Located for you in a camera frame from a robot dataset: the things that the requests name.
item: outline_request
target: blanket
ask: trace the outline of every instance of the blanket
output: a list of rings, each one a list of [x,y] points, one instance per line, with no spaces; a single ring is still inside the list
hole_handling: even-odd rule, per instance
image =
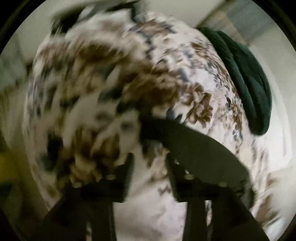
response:
[[[264,229],[271,207],[268,149],[248,127],[235,85],[210,41],[174,18],[147,12],[97,14],[48,36],[33,64],[23,134],[47,207],[68,183],[99,182],[135,156],[124,203],[114,204],[118,240],[181,240],[186,203],[177,203],[165,166],[169,150],[139,141],[141,113],[183,123],[219,141],[248,168],[250,209]],[[206,202],[210,223],[210,202]]]
[[[242,100],[249,128],[263,135],[269,128],[272,96],[267,77],[252,52],[221,31],[199,30],[211,41]]]

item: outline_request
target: yellow object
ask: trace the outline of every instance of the yellow object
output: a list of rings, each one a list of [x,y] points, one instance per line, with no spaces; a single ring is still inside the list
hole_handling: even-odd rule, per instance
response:
[[[20,179],[14,159],[9,151],[0,153],[0,183]]]

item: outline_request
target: white wall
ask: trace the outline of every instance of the white wall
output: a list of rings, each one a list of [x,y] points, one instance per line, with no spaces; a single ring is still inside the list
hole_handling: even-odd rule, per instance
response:
[[[55,12],[91,0],[47,0],[41,4],[31,15],[19,26],[18,34],[22,53],[26,62],[35,57],[38,46],[44,37],[50,32],[51,19]]]
[[[0,91],[26,78],[25,62],[22,59],[17,35],[14,34],[0,55]]]
[[[39,44],[50,32],[51,18],[55,12],[89,2],[94,0],[47,0],[40,5],[17,30],[25,61],[33,60]],[[173,15],[194,26],[223,0],[147,0],[147,2],[151,10]]]
[[[274,196],[273,203],[285,207],[281,210],[281,215],[286,219],[286,228],[296,212],[296,52],[276,24],[256,38],[252,46],[255,46],[264,58],[275,78],[290,123],[292,161],[286,169],[273,173],[273,176],[280,180],[276,186],[277,195]]]

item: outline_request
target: black frame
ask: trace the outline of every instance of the black frame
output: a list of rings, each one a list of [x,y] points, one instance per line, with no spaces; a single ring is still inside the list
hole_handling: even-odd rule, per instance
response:
[[[46,0],[14,0],[13,3],[6,2],[2,6],[0,16],[0,54],[5,45],[21,25],[21,23]],[[294,17],[293,5],[290,6],[286,0],[253,0],[260,6],[281,28],[293,48],[296,51],[296,19]],[[296,240],[296,215],[291,221],[279,241]],[[11,227],[9,221],[0,209],[0,233],[7,240],[20,241],[19,237]]]

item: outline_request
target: dark green fabric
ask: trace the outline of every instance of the dark green fabric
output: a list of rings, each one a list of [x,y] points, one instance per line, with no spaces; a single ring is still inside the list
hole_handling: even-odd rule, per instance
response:
[[[267,132],[270,123],[272,96],[267,77],[252,52],[221,31],[206,27],[199,30],[210,40],[242,100],[250,131]]]

